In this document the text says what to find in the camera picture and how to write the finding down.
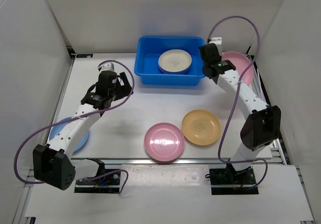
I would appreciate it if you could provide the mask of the pink plate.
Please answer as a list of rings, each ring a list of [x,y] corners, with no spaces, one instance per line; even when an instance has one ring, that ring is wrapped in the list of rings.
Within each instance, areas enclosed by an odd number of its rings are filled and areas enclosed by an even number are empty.
[[[175,160],[185,148],[183,133],[171,123],[158,123],[151,126],[143,142],[147,154],[159,162]]]
[[[227,51],[222,53],[222,61],[229,60],[236,67],[239,75],[245,70],[245,68],[251,64],[251,61],[247,56],[236,51]],[[253,81],[253,68],[250,67],[242,77],[242,80],[250,86]]]

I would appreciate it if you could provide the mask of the purple plate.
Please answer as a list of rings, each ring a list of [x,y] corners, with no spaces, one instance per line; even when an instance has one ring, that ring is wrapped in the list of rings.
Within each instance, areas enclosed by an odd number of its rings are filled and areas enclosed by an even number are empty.
[[[186,68],[186,69],[184,69],[182,71],[167,71],[167,70],[165,70],[165,69],[163,69],[161,67],[159,69],[164,74],[185,74],[185,73],[187,73],[189,71],[188,68]]]

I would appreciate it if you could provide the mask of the cream plate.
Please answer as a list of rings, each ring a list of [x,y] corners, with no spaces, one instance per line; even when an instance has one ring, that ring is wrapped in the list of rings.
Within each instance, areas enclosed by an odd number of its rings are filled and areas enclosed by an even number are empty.
[[[182,71],[189,68],[191,63],[191,55],[180,49],[165,51],[158,59],[159,68],[161,67],[167,71]]]

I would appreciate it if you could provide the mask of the yellow plate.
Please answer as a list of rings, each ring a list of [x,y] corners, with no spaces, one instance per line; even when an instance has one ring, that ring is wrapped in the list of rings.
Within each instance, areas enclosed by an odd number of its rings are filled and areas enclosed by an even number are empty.
[[[185,138],[197,146],[209,146],[219,140],[221,124],[210,111],[195,109],[182,119],[181,129]]]

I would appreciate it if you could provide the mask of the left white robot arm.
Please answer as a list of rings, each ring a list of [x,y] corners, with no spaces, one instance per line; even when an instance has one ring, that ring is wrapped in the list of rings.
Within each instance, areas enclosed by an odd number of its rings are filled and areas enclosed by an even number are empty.
[[[73,164],[71,158],[79,142],[89,129],[110,110],[114,101],[127,100],[133,88],[124,72],[103,70],[98,81],[89,87],[74,116],[66,122],[59,134],[46,145],[33,150],[35,179],[66,190],[74,180],[89,179],[99,184],[106,178],[102,161],[86,158]]]

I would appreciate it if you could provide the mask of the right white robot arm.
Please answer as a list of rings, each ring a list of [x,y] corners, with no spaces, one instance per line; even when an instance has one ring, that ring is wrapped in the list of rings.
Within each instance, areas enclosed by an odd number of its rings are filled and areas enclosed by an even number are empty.
[[[281,110],[261,100],[243,81],[245,73],[252,69],[252,62],[248,62],[246,68],[238,72],[235,63],[222,59],[214,40],[208,41],[199,50],[204,63],[203,74],[234,97],[230,113],[233,114],[238,107],[245,119],[240,132],[241,144],[226,162],[231,168],[225,171],[225,177],[228,182],[236,184],[261,150],[279,137]]]

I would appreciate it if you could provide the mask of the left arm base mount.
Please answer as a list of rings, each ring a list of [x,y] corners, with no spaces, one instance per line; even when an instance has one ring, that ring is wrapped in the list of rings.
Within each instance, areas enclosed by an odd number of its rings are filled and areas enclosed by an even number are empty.
[[[99,159],[86,158],[73,162],[75,168],[75,193],[113,193],[122,192],[120,177],[122,170],[117,167],[105,168]]]

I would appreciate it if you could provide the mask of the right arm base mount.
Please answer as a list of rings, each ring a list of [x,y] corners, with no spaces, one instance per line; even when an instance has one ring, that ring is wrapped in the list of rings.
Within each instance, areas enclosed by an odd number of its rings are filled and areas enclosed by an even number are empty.
[[[258,195],[254,170],[249,167],[235,171],[231,164],[225,168],[212,168],[205,175],[210,180],[212,195]]]

